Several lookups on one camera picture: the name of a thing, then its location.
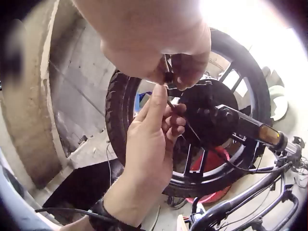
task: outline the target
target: bicycle frame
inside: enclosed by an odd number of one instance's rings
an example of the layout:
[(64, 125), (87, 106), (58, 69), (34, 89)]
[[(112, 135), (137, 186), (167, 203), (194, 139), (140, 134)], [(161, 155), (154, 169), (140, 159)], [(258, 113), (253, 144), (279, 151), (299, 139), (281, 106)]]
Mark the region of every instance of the bicycle frame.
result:
[(261, 211), (258, 215), (251, 218), (249, 221), (240, 225), (236, 229), (232, 231), (242, 231), (249, 227), (252, 227), (256, 231), (266, 231), (266, 229), (262, 226), (262, 218), (271, 211), (279, 202), (285, 202), (286, 200), (290, 200), (293, 202), (293, 207), (289, 211), (289, 213), (271, 230), (278, 231), (280, 230), (290, 218), (294, 215), (298, 208), (298, 199), (296, 196), (292, 194), (292, 184), (285, 184), (284, 172), (286, 170), (283, 169), (278, 172), (273, 172), (267, 174), (264, 178), (258, 181), (256, 184), (242, 192), (240, 195), (226, 201), (222, 201), (217, 205), (210, 208), (206, 211), (201, 218), (194, 221), (194, 217), (196, 214), (200, 214), (204, 211), (199, 211), (199, 213), (192, 214), (192, 218), (190, 222), (194, 222), (190, 228), (190, 231), (196, 230), (204, 230), (205, 227), (212, 227), (216, 223), (220, 222), (224, 218), (226, 218), (229, 214), (236, 211), (238, 208), (246, 204), (248, 201), (252, 200), (254, 197), (262, 193), (264, 190), (269, 188), (272, 184), (275, 184), (276, 181), (281, 179), (281, 187), (280, 187), (280, 195), (277, 199), (275, 199), (268, 207), (266, 207), (263, 211)]

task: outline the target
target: small tool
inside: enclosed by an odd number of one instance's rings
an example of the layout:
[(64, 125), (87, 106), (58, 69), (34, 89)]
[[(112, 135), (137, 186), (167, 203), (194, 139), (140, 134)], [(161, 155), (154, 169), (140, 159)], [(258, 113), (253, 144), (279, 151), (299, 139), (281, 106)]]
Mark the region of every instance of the small tool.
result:
[[(165, 73), (165, 82), (166, 83), (172, 83), (174, 73), (172, 72), (172, 66), (168, 62), (166, 55), (165, 55), (165, 60), (166, 60), (166, 64), (167, 64), (167, 67), (168, 67), (168, 71)], [(169, 107), (171, 108), (171, 110), (174, 113), (176, 113), (178, 116), (182, 116), (182, 115), (179, 114), (179, 112), (176, 110), (175, 106), (169, 100), (167, 100), (167, 104), (169, 105)], [(196, 138), (201, 142), (199, 136), (194, 131), (194, 129), (191, 127), (188, 120), (186, 118), (184, 118), (184, 119), (186, 120), (186, 125), (188, 126), (188, 128), (193, 132), (193, 134), (196, 136)]]
[[(182, 116), (180, 115), (177, 111), (176, 111), (176, 107), (169, 101), (167, 100), (167, 104), (169, 105), (169, 107), (171, 108), (171, 110), (176, 113), (178, 116)], [(191, 127), (190, 123), (188, 122), (188, 120), (186, 118), (184, 118), (186, 120), (186, 125), (188, 126), (188, 128), (194, 133), (194, 135), (196, 136), (196, 138), (200, 140), (199, 136), (197, 135), (197, 133), (194, 131), (194, 129)]]

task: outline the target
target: red bucket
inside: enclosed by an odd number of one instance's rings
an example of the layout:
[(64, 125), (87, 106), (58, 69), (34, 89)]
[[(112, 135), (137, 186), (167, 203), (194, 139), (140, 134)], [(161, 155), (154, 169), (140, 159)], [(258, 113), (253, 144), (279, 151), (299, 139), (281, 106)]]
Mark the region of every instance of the red bucket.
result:
[[(221, 146), (215, 148), (216, 151), (218, 151), (221, 154), (225, 154), (227, 160), (230, 159), (228, 152)], [(199, 157), (193, 164), (193, 166), (190, 168), (192, 171), (197, 171), (200, 168), (202, 161), (202, 156)], [(206, 164), (204, 166), (203, 172), (211, 171), (220, 165), (222, 165), (224, 161), (214, 152), (209, 151), (208, 156), (206, 159)], [(224, 195), (227, 194), (231, 186), (226, 187), (225, 189), (212, 193), (210, 195), (203, 196), (198, 203), (213, 203), (218, 200), (220, 200)], [(186, 198), (186, 200), (190, 203), (193, 203), (194, 198)]]

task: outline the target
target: bracelet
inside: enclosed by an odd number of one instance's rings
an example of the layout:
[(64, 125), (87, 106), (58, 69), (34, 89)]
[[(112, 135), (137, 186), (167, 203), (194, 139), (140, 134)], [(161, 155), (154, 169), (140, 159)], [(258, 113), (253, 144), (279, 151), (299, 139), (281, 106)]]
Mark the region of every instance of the bracelet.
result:
[(96, 231), (145, 231), (141, 229), (141, 225), (136, 228), (127, 225), (111, 216), (104, 208), (103, 199), (100, 199), (98, 200), (98, 202), (95, 203), (95, 205), (92, 207), (92, 211), (112, 220), (111, 222), (107, 222), (96, 217), (89, 217), (90, 224)]

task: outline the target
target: hand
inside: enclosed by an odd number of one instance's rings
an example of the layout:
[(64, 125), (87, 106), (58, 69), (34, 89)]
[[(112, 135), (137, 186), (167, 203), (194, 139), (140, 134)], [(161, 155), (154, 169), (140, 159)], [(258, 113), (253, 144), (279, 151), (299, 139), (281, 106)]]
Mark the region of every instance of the hand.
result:
[[(184, 104), (176, 105), (184, 112)], [(165, 86), (156, 85), (128, 129), (123, 174), (104, 196), (104, 207), (115, 218), (137, 227), (169, 184), (176, 139), (185, 119), (167, 106)]]
[[(186, 111), (184, 104), (175, 107), (180, 113)], [(185, 123), (167, 106), (165, 86), (156, 85), (151, 99), (129, 126), (125, 171), (139, 184), (151, 182), (151, 191), (161, 193), (170, 182), (173, 147)]]
[(124, 74), (164, 84), (163, 54), (174, 55), (173, 83), (192, 87), (205, 72), (211, 51), (210, 28), (200, 0), (74, 0), (101, 36), (104, 55)]

